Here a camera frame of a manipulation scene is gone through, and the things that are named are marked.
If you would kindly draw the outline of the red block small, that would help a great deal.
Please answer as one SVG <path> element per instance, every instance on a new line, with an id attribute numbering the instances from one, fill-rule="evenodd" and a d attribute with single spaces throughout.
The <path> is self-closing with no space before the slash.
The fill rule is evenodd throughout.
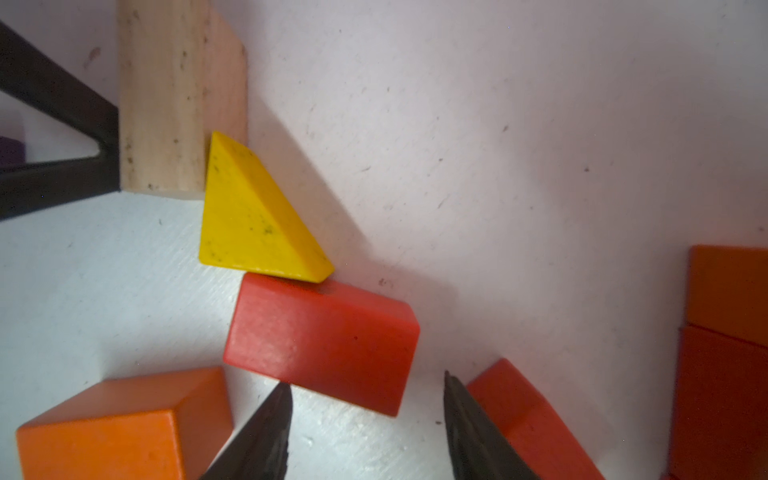
<path id="1" fill-rule="evenodd" d="M 681 330 L 668 472 L 677 479 L 767 477 L 767 349 Z"/>

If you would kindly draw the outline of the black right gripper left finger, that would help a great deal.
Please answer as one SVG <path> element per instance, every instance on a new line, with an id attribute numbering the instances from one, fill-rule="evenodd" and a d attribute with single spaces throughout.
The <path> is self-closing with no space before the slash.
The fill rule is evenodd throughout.
<path id="1" fill-rule="evenodd" d="M 281 382 L 201 479 L 284 479 L 292 414 L 291 386 Z"/>

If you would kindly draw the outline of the red block pair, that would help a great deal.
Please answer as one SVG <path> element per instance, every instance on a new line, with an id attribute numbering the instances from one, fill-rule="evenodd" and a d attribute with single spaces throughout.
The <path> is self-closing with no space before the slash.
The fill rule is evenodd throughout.
<path id="1" fill-rule="evenodd" d="M 328 279 L 247 273 L 226 364 L 395 417 L 420 325 L 401 301 Z"/>
<path id="2" fill-rule="evenodd" d="M 603 477 L 550 403 L 509 360 L 498 360 L 467 389 L 539 478 Z"/>

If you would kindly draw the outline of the natural wood block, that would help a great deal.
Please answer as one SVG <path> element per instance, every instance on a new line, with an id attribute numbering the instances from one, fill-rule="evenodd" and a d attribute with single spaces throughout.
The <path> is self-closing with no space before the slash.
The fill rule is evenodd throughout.
<path id="1" fill-rule="evenodd" d="M 117 4 L 120 187 L 200 199 L 213 132 L 248 141 L 247 51 L 210 1 Z"/>

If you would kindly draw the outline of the orange block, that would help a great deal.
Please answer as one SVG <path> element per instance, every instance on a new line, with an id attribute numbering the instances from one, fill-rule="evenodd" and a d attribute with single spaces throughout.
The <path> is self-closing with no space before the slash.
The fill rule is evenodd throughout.
<path id="1" fill-rule="evenodd" d="M 767 250 L 694 245 L 689 250 L 686 322 L 767 345 Z"/>
<path id="2" fill-rule="evenodd" d="M 26 479 L 198 479 L 233 432 L 220 367 L 104 380 L 21 425 Z"/>

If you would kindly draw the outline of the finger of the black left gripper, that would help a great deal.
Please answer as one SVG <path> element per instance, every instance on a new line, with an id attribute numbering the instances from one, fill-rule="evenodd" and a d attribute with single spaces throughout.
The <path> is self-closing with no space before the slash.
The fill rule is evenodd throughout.
<path id="1" fill-rule="evenodd" d="M 118 108 L 6 24 L 1 25 L 1 91 L 98 146 L 90 157 L 3 168 L 3 220 L 120 189 Z"/>

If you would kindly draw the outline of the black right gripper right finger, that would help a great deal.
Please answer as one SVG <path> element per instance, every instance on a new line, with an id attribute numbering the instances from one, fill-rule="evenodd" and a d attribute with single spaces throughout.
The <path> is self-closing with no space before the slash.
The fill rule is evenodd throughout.
<path id="1" fill-rule="evenodd" d="M 456 480 L 539 479 L 466 386 L 449 371 L 444 373 L 443 409 Z"/>

